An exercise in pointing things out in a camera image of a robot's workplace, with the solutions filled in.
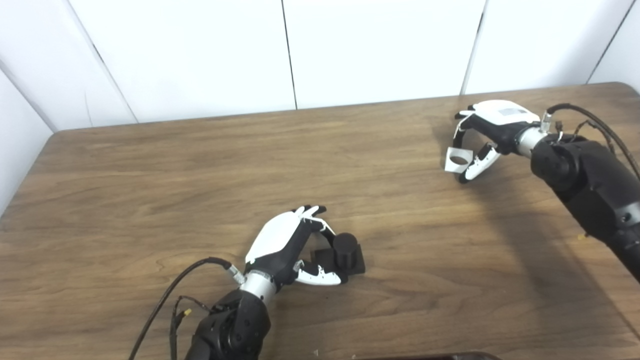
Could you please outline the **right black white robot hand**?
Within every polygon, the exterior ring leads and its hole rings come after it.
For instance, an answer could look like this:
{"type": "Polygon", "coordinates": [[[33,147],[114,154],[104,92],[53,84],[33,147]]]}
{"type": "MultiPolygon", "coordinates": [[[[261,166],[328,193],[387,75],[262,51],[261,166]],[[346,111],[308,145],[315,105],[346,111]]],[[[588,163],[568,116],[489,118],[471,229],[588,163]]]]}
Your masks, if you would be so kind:
{"type": "Polygon", "coordinates": [[[469,130],[475,130],[489,141],[473,156],[458,176],[461,184],[471,182],[500,157],[509,154],[531,158],[531,153],[546,133],[540,130],[541,119],[534,112],[509,100],[486,100],[455,114],[458,120],[452,141],[461,149],[469,130]]]}

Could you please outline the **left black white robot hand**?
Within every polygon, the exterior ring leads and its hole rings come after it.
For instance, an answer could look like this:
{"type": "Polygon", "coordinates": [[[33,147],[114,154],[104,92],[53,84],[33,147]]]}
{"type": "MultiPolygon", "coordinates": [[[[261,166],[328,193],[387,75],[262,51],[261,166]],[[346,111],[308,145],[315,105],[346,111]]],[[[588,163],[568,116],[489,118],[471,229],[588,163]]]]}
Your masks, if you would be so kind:
{"type": "Polygon", "coordinates": [[[326,210],[323,205],[302,205],[267,221],[245,257],[245,273],[264,273],[276,292],[295,281],[312,286],[346,284],[347,275],[327,271],[323,265],[300,257],[314,233],[321,234],[333,245],[336,233],[325,219],[318,217],[326,210]]]}

